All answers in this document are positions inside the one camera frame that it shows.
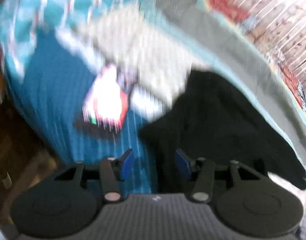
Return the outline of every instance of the bed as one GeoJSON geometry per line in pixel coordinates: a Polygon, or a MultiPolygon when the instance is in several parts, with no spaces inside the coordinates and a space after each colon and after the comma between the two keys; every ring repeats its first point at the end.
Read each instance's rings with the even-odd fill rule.
{"type": "Polygon", "coordinates": [[[237,87],[306,170],[306,113],[283,76],[229,15],[205,10],[204,0],[167,1],[3,0],[1,62],[11,98],[27,123],[65,163],[96,163],[133,148],[135,169],[123,192],[156,192],[155,160],[137,132],[172,107],[196,65],[237,87]],[[183,20],[184,13],[191,17],[183,20]],[[85,94],[108,58],[140,74],[121,136],[113,141],[74,127],[85,94]]]}
{"type": "Polygon", "coordinates": [[[201,1],[257,47],[306,112],[306,0],[201,1]]]}

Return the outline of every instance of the blue blanket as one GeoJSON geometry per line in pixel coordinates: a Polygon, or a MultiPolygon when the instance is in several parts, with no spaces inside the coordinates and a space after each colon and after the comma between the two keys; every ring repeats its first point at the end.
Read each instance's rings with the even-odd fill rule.
{"type": "Polygon", "coordinates": [[[36,133],[59,154],[65,163],[97,163],[104,157],[120,157],[128,148],[135,155],[135,167],[122,191],[150,193],[157,188],[153,155],[137,138],[146,121],[129,110],[120,137],[109,141],[94,139],[73,126],[81,113],[93,75],[78,56],[72,56],[57,42],[54,32],[37,33],[37,47],[21,84],[8,72],[14,104],[36,133]]]}

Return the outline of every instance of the black circular pad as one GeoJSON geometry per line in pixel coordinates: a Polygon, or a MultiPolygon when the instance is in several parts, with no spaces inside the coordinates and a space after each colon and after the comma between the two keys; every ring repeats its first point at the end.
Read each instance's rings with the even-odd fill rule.
{"type": "Polygon", "coordinates": [[[293,231],[303,216],[300,200],[266,181],[246,181],[225,192],[215,205],[232,229],[254,237],[277,237],[293,231]]]}
{"type": "Polygon", "coordinates": [[[58,238],[80,231],[93,220],[96,198],[72,181],[48,181],[23,192],[11,207],[11,218],[21,233],[58,238]]]}

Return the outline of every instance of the black cloth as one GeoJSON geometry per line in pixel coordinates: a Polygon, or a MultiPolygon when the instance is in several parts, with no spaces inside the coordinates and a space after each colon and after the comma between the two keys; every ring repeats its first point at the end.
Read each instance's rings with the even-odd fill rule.
{"type": "Polygon", "coordinates": [[[139,136],[154,150],[162,192],[183,191],[174,163],[177,148],[221,165],[238,160],[306,188],[305,169],[291,146],[238,89],[212,72],[192,70],[172,110],[139,136]]]}

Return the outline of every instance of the gray ribbed platform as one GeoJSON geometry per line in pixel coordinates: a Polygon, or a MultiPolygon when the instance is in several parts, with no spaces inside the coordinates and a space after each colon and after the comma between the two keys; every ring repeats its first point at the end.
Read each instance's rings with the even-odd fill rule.
{"type": "MultiPolygon", "coordinates": [[[[32,240],[21,235],[18,240],[32,240]]],[[[95,221],[61,240],[256,240],[224,226],[205,204],[183,194],[130,195],[123,203],[107,205],[95,221]]],[[[275,240],[296,240],[287,235],[275,240]]]]}

